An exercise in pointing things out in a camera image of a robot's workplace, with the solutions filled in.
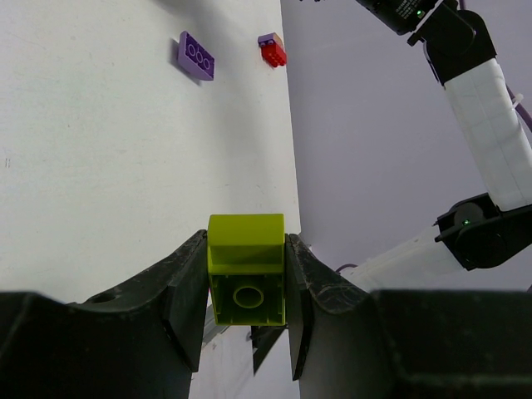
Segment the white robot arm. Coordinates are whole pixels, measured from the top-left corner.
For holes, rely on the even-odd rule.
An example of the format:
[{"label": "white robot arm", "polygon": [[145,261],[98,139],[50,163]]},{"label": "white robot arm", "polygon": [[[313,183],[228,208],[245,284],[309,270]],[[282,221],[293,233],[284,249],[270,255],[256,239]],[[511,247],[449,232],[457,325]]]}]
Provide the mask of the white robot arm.
[{"label": "white robot arm", "polygon": [[358,1],[398,34],[421,25],[409,44],[425,43],[488,193],[342,275],[372,291],[419,288],[438,275],[499,266],[532,244],[525,227],[532,222],[532,149],[484,22],[457,10],[456,0]]}]

